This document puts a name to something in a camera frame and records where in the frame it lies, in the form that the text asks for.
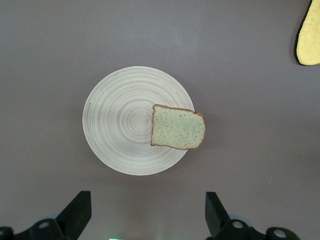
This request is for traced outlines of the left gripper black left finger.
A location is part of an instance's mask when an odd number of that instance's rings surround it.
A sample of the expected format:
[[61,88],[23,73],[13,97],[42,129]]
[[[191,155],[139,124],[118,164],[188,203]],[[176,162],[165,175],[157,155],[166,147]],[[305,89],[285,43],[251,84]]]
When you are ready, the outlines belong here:
[[90,191],[80,191],[55,218],[45,218],[15,234],[8,226],[0,228],[2,240],[77,240],[92,216]]

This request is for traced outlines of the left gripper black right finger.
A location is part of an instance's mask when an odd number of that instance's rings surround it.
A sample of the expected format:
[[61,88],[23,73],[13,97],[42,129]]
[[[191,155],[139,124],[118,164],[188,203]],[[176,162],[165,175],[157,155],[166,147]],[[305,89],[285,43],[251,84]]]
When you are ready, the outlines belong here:
[[232,219],[216,192],[205,194],[205,220],[210,232],[209,240],[298,240],[286,228],[270,227],[260,233],[240,219]]

